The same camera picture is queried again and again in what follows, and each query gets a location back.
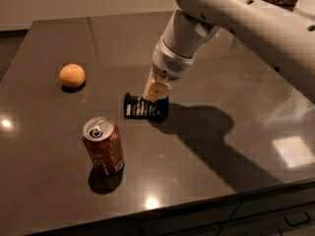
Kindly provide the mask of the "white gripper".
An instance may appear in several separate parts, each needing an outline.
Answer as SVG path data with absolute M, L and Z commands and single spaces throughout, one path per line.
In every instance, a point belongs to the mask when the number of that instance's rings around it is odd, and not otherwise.
M 195 58 L 184 58 L 173 53 L 160 39 L 153 53 L 152 67 L 143 93 L 144 99 L 156 102 L 164 98 L 171 89 L 169 81 L 181 79 L 191 68 L 194 60 Z

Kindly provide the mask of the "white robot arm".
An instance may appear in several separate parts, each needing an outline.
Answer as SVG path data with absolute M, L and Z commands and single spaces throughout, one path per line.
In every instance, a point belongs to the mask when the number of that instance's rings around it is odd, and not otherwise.
M 166 97 L 219 28 L 231 32 L 304 94 L 315 98 L 314 22 L 263 0 L 175 0 L 178 9 L 160 37 L 144 99 Z

